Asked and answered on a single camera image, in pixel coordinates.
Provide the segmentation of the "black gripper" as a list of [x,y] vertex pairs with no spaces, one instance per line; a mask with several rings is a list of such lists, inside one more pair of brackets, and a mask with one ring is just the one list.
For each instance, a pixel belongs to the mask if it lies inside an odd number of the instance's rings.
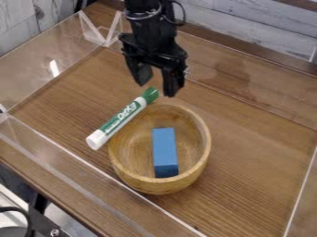
[[186,20],[177,20],[174,15],[129,15],[126,19],[131,32],[123,32],[119,40],[134,81],[143,86],[153,78],[153,67],[159,68],[164,94],[174,97],[186,80],[189,54],[176,42],[177,27]]

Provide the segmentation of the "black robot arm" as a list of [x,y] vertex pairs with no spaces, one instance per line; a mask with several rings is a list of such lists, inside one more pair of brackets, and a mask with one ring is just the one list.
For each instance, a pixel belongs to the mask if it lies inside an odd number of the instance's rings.
[[131,32],[123,32],[123,55],[134,81],[143,86],[161,69],[164,94],[174,97],[185,86],[189,54],[177,44],[177,28],[188,16],[177,0],[125,0],[125,15]]

